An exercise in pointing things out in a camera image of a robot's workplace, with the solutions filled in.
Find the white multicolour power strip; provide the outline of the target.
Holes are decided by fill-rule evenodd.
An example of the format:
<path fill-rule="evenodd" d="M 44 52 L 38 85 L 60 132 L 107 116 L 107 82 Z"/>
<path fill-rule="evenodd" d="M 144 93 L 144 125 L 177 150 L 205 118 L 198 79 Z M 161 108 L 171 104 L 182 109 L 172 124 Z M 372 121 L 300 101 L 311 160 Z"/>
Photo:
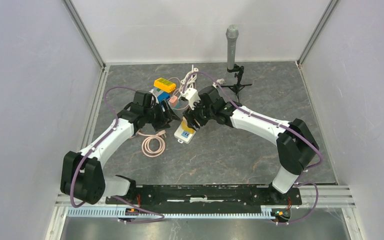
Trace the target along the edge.
<path fill-rule="evenodd" d="M 174 137 L 177 139 L 177 141 L 180 144 L 189 144 L 190 141 L 192 140 L 192 138 L 194 137 L 195 133 L 190 134 L 186 131 L 183 131 L 181 124 L 180 124 L 179 127 L 174 132 Z"/>

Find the yellow cube socket adapter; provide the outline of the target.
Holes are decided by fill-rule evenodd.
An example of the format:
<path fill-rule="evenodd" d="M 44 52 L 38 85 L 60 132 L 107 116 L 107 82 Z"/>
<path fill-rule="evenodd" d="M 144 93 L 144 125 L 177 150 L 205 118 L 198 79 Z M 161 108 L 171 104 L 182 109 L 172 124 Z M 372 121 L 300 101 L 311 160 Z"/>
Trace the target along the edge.
<path fill-rule="evenodd" d="M 182 120 L 180 126 L 183 129 L 183 131 L 185 131 L 185 132 L 187 132 L 189 134 L 194 134 L 195 133 L 195 130 L 188 126 L 188 122 L 185 119 Z"/>

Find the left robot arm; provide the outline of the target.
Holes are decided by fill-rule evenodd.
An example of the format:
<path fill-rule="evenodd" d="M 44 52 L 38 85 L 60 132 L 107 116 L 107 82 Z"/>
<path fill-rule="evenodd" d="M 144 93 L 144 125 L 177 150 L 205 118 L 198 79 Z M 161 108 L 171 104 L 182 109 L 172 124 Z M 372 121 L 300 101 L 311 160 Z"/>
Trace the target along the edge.
<path fill-rule="evenodd" d="M 92 143 L 63 158 L 60 190 L 74 208 L 96 204 L 103 197 L 118 196 L 125 204 L 137 198 L 136 182 L 124 176 L 105 177 L 103 168 L 115 151 L 145 125 L 155 131 L 165 130 L 180 118 L 167 100 L 149 91 L 137 90 L 133 100 L 115 114 L 110 126 Z"/>

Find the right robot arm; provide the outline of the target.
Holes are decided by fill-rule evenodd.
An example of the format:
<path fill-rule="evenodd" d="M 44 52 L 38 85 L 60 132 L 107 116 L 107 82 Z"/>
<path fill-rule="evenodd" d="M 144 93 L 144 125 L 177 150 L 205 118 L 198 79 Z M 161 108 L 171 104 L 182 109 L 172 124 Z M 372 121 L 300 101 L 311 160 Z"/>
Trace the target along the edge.
<path fill-rule="evenodd" d="M 307 169 L 319 146 L 306 123 L 301 119 L 279 120 L 250 110 L 246 106 L 225 101 L 214 86 L 200 91 L 188 88 L 181 97 L 188 102 L 183 116 L 189 128 L 198 131 L 210 120 L 230 128 L 244 130 L 268 140 L 277 147 L 280 169 L 270 183 L 269 199 L 282 204 L 289 190 Z"/>

